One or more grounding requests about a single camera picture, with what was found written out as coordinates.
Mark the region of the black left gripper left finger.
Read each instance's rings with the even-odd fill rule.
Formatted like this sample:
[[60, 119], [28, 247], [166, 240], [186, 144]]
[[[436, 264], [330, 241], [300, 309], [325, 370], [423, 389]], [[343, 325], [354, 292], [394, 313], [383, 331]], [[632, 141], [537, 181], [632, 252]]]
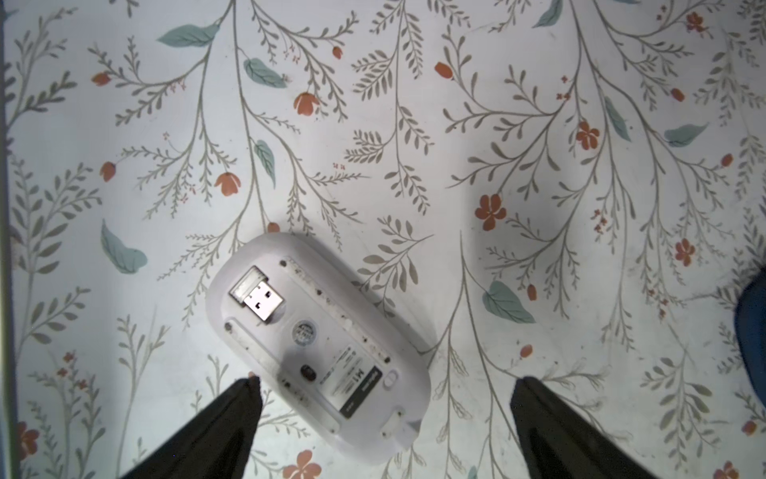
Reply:
[[239, 379], [125, 476], [241, 478], [261, 413], [261, 379]]

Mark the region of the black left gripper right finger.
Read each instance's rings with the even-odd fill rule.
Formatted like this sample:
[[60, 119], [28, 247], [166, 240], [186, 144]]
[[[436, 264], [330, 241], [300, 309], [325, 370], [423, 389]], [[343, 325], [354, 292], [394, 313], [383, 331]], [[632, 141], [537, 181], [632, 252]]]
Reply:
[[534, 377], [516, 381], [510, 409], [532, 478], [652, 477]]

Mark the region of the white mouse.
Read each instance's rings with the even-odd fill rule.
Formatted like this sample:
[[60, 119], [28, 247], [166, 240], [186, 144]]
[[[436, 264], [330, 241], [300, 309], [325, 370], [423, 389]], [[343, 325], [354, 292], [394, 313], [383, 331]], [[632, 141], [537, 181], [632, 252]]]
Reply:
[[418, 438], [428, 368], [408, 338], [313, 247], [265, 234], [207, 290], [217, 335], [339, 452], [383, 463]]

